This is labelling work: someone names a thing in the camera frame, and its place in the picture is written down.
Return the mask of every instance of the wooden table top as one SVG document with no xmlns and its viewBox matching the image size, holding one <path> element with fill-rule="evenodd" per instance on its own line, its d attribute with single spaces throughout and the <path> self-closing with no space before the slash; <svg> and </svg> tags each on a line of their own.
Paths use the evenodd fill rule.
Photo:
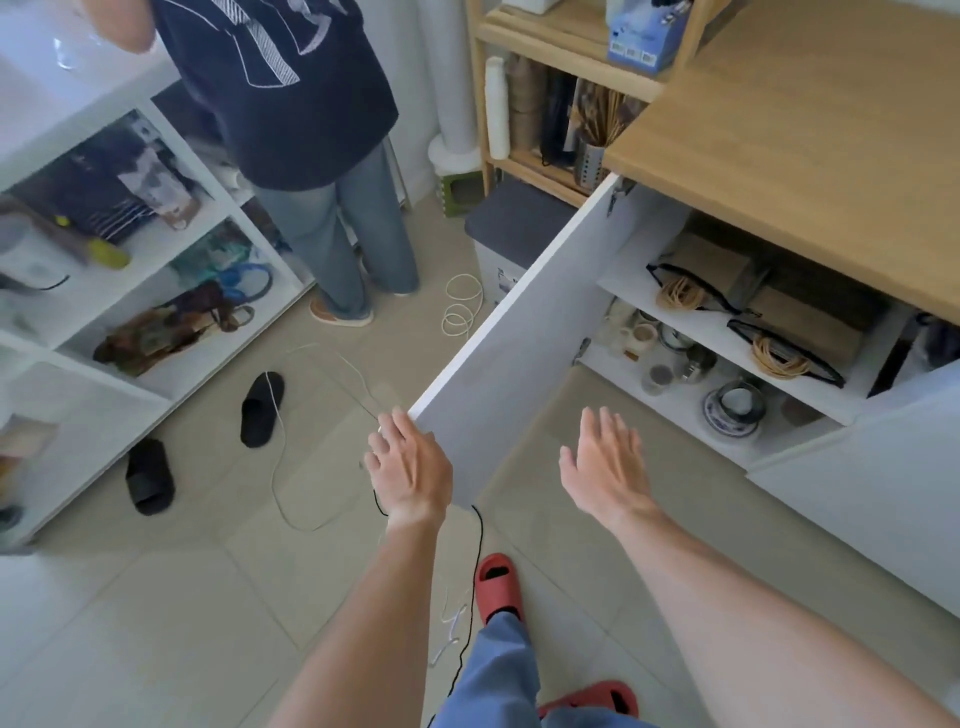
<svg viewBox="0 0 960 728">
<path fill-rule="evenodd" d="M 755 0 L 605 162 L 960 324 L 960 17 Z"/>
</svg>

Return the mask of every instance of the blue jeans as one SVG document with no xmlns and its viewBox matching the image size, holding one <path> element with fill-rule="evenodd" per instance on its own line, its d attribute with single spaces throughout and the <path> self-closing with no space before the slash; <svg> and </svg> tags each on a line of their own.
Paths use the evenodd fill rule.
<svg viewBox="0 0 960 728">
<path fill-rule="evenodd" d="M 370 301 L 337 205 L 357 233 L 371 279 L 391 293 L 420 286 L 383 144 L 326 187 L 281 192 L 257 187 L 256 198 L 317 280 L 326 308 L 341 319 L 364 319 Z"/>
<path fill-rule="evenodd" d="M 527 628 L 501 612 L 477 633 L 464 674 L 433 721 L 434 728 L 540 728 L 540 677 Z M 543 728 L 653 728 L 606 708 L 557 708 Z"/>
</svg>

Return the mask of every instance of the black t-shirt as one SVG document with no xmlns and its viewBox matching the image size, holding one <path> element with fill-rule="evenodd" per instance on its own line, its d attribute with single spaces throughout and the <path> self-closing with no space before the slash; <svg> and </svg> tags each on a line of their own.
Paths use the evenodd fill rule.
<svg viewBox="0 0 960 728">
<path fill-rule="evenodd" d="M 334 182 L 396 122 L 354 0 L 152 0 L 191 94 L 253 184 Z"/>
</svg>

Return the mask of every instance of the hand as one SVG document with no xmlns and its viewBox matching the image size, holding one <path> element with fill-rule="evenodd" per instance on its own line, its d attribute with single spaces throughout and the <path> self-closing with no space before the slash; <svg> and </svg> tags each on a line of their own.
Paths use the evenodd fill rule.
<svg viewBox="0 0 960 728">
<path fill-rule="evenodd" d="M 625 514 L 657 508 L 640 435 L 607 407 L 600 408 L 599 422 L 592 409 L 584 410 L 576 459 L 570 448 L 560 448 L 560 480 L 577 508 L 610 531 Z"/>
<path fill-rule="evenodd" d="M 438 528 L 453 497 L 453 466 L 432 432 L 423 434 L 399 407 L 377 418 L 380 432 L 364 456 L 373 489 L 389 515 L 387 529 L 428 522 Z"/>
</svg>

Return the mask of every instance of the black slide sandal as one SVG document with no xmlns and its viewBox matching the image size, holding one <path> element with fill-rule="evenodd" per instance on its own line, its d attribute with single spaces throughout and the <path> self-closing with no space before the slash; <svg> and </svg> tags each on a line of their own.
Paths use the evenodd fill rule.
<svg viewBox="0 0 960 728">
<path fill-rule="evenodd" d="M 148 437 L 134 445 L 127 461 L 127 488 L 133 507 L 143 516 L 162 513 L 174 502 L 174 477 L 163 443 Z"/>
<path fill-rule="evenodd" d="M 276 411 L 283 403 L 286 384 L 278 372 L 264 372 L 251 385 L 240 408 L 240 441 L 248 448 L 262 448 L 274 434 Z"/>
</svg>

